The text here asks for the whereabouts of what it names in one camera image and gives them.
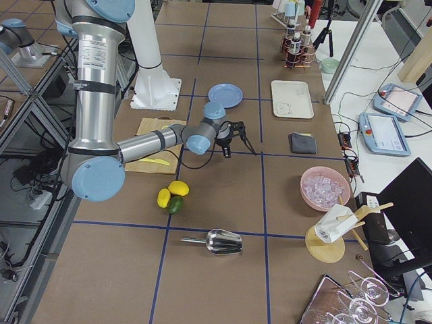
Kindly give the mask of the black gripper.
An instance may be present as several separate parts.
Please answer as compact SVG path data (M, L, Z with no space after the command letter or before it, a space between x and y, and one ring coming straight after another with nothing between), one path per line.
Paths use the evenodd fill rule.
M230 148L232 137L233 137L233 132L231 127L226 126L221 129L221 131L219 132L215 140L216 144L222 148L223 156L227 159L232 157L231 148Z

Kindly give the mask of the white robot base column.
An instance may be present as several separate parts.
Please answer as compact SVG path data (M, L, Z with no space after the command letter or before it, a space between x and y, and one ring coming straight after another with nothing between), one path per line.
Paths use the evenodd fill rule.
M165 71L159 50L151 2L134 2L135 10L128 20L138 73L131 101L133 109L174 111L182 81Z

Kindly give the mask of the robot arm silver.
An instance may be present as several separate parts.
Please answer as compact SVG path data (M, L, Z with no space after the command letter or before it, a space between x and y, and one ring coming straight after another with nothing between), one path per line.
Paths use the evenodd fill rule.
M121 142L113 139L119 44L130 36L138 62L133 107L176 108L181 82L164 70L149 1L56 1L60 33L78 40L76 135L61 177L76 196L100 202L124 184L124 164L185 144L203 154L232 125L220 103L208 103L197 126L173 124Z
M51 56L51 52L45 55L45 46L38 44L25 23L18 18L10 18L1 21L1 49L6 55L17 53L11 61L19 68L43 68Z

